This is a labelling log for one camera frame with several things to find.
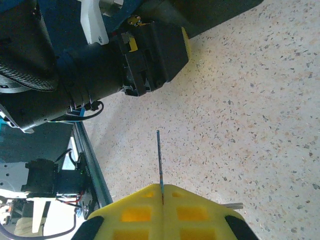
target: black cylindrical joint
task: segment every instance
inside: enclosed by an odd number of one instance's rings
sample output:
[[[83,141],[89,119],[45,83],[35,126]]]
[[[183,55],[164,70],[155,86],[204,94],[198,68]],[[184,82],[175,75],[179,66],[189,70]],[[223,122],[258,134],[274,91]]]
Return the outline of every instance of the black cylindrical joint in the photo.
[[[29,89],[52,92],[59,78],[45,21],[36,0],[20,2],[0,12],[0,75]],[[0,93],[16,93],[9,92],[11,87],[0,87]]]
[[[57,90],[0,94],[0,111],[27,133],[122,89],[121,64],[117,59],[110,46],[98,43],[65,52],[57,61]]]

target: terrazzo floor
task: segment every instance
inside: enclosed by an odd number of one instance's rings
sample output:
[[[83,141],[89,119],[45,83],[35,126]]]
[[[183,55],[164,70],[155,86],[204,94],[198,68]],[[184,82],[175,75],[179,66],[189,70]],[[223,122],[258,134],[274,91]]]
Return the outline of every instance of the terrazzo floor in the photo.
[[[85,127],[113,199],[163,178],[239,210],[260,239],[319,239],[320,1],[265,0],[190,40],[171,82]]]

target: thin metal rod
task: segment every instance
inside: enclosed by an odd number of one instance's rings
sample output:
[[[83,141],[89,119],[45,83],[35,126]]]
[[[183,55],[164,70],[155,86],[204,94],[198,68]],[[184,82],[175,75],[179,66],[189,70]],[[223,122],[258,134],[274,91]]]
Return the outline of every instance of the thin metal rod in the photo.
[[[160,186],[161,186],[161,196],[162,196],[162,205],[165,204],[164,195],[165,195],[165,187],[164,187],[164,178],[162,172],[162,157],[161,157],[161,143],[160,143],[160,132],[156,131],[156,139],[158,145],[158,160],[159,160],[159,177],[160,177]]]
[[[244,208],[243,202],[226,203],[226,204],[222,204],[222,206],[225,206],[226,208],[233,209],[233,210],[238,210],[238,209]]]

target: yellow foam block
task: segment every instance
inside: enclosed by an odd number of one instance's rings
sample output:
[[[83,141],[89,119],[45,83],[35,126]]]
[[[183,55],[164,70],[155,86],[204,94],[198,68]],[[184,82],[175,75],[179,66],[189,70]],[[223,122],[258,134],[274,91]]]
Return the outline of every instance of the yellow foam block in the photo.
[[[184,27],[182,27],[181,30],[182,30],[182,34],[183,34],[186,54],[188,56],[188,59],[190,60],[190,58],[191,58],[191,47],[190,47],[189,37],[188,37],[188,34],[187,34],[186,29]]]
[[[242,216],[174,185],[152,184],[93,212],[104,221],[95,240],[236,240],[225,216]]]

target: white bracket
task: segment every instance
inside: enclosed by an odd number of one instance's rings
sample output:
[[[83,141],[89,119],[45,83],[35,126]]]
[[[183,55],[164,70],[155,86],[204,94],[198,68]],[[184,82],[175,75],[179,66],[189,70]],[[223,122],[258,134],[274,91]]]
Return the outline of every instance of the white bracket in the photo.
[[[99,7],[100,0],[79,1],[81,2],[80,22],[88,44],[108,44],[109,38]]]
[[[34,234],[39,232],[42,216],[45,211],[45,206],[45,199],[38,198],[33,200],[32,233]]]

